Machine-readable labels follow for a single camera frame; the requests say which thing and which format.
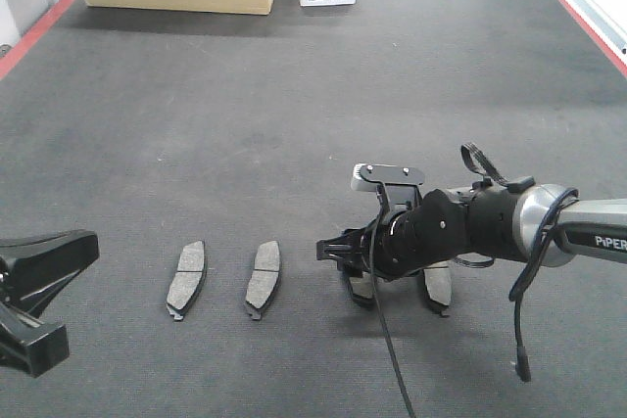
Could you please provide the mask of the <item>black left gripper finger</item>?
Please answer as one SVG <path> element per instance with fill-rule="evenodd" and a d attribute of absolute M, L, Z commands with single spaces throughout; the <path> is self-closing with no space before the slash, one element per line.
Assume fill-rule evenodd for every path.
<path fill-rule="evenodd" d="M 38 317 L 98 257 L 98 236 L 90 230 L 3 239 L 1 301 Z"/>

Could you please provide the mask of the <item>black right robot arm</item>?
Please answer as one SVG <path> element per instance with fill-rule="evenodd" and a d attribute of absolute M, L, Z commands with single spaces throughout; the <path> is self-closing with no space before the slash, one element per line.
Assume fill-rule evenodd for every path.
<path fill-rule="evenodd" d="M 389 184 L 381 187 L 381 212 L 364 228 L 318 241 L 317 259 L 386 281 L 465 254 L 522 262 L 530 273 L 577 255 L 626 261 L 623 200 L 582 201 L 574 188 L 530 179 L 436 189 L 416 207 L 387 201 L 393 192 Z"/>

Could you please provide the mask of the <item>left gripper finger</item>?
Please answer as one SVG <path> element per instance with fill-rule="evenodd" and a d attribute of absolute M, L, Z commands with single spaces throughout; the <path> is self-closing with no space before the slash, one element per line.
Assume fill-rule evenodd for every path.
<path fill-rule="evenodd" d="M 37 378 L 70 356 L 67 328 L 1 303 L 1 366 Z"/>

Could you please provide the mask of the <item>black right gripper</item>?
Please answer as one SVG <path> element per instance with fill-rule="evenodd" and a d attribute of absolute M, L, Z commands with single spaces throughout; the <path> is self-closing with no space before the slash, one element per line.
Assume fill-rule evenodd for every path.
<path fill-rule="evenodd" d="M 419 207 L 376 228 L 374 261 L 369 260 L 368 227 L 317 241 L 316 259 L 333 260 L 340 271 L 372 271 L 389 281 L 412 276 L 421 268 L 473 251 L 467 219 L 468 205 L 458 191 L 432 190 Z"/>

